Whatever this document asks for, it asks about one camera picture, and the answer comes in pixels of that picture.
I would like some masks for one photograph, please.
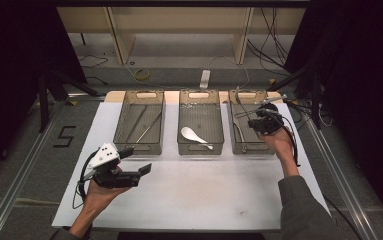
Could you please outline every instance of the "gray sleeve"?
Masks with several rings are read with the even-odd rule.
[[[80,240],[80,238],[73,236],[65,228],[60,228],[53,234],[50,240]]]
[[[282,201],[281,239],[338,239],[331,216],[313,197],[303,177],[286,177],[278,185]]]

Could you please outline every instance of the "transparent container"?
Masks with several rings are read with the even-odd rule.
[[[267,98],[266,90],[230,90],[228,119],[232,140],[232,152],[240,154],[273,154],[268,145],[259,140],[256,132],[248,126],[249,119],[258,118],[255,111]]]
[[[183,127],[191,128],[207,144],[186,139],[181,134]],[[217,90],[180,91],[177,141],[181,155],[220,155],[222,153],[224,137]]]
[[[164,91],[126,91],[113,143],[134,155],[162,153]]]

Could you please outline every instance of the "white spoon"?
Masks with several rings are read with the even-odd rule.
[[[213,146],[207,145],[207,142],[201,139],[200,137],[198,137],[197,134],[191,128],[183,127],[181,129],[181,133],[182,133],[182,136],[184,136],[184,138],[191,141],[203,143],[204,146],[208,147],[210,150],[213,150]]]

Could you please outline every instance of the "floor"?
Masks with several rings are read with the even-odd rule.
[[[80,62],[85,75],[89,77],[89,86],[100,92],[154,88],[154,85],[151,84],[166,89],[177,85],[178,88],[182,85],[197,88],[202,70],[208,68],[212,71],[209,87],[224,90],[247,82],[246,86],[249,88],[268,87],[269,80],[280,81],[284,78],[283,75],[275,72],[286,74],[274,64],[264,63],[262,66],[259,59],[249,50],[246,52],[244,64],[235,65],[230,61],[233,60],[234,55],[229,36],[140,35],[136,39],[128,64],[125,65],[131,70],[140,68],[150,70],[150,79],[146,80],[145,84],[137,83],[131,77],[129,70],[117,62],[109,35],[85,34],[85,46],[79,34],[70,34],[70,37],[79,59],[90,55]],[[264,37],[251,36],[250,39],[260,47]],[[293,36],[281,36],[281,43],[285,49],[291,46],[292,40]],[[275,57],[277,53],[272,42],[266,45],[265,51],[279,61],[279,58]],[[282,89],[281,93],[287,93],[292,98],[294,87],[295,84],[291,84]],[[30,114],[19,129],[15,140],[7,147],[6,158],[0,161],[1,203],[7,197],[7,191],[10,190],[13,179],[16,178],[19,170],[24,169],[22,164],[25,159],[33,159],[33,164],[28,172],[20,172],[26,174],[27,178],[19,186],[20,190],[13,203],[13,208],[2,224],[0,239],[49,239],[55,231],[51,227],[52,218],[57,212],[58,204],[92,124],[95,111],[99,102],[102,101],[102,99],[88,98],[70,86],[66,86],[66,89],[71,94],[72,101],[68,105],[55,102],[50,106],[54,122],[48,135],[42,137],[38,134],[39,105],[32,106]],[[299,112],[293,109],[290,111],[322,192],[355,225],[351,208],[346,205],[346,200],[342,197],[341,191],[334,181],[325,156],[315,143],[313,132],[310,130],[310,120],[307,121],[304,116],[300,119]],[[325,136],[338,165],[345,174],[357,202],[367,215],[374,232],[375,238],[373,239],[383,239],[383,206],[363,172],[358,169],[352,159],[351,152],[347,149],[337,126],[334,124],[326,126],[331,121],[328,116],[324,120],[321,133]],[[64,132],[65,135],[74,136],[70,146],[54,148],[54,145],[66,143],[65,139],[58,138],[60,131],[66,126],[75,126],[75,128],[66,128]],[[42,138],[44,144],[37,147],[36,139],[38,138]],[[31,149],[37,149],[36,156],[31,156]],[[337,223],[341,239],[357,239],[354,231],[338,211],[331,204],[328,206]],[[93,238],[117,239],[117,235],[116,232],[95,231]],[[277,232],[263,235],[265,239],[279,239]],[[134,236],[124,239],[143,239],[143,237]]]

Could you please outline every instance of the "hand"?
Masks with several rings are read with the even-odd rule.
[[[285,177],[300,175],[294,161],[292,140],[283,128],[272,134],[259,134],[259,139],[275,150]]]
[[[129,189],[130,188],[108,189],[100,187],[91,179],[84,206],[69,232],[78,238],[83,238],[94,219],[107,208],[113,199]]]

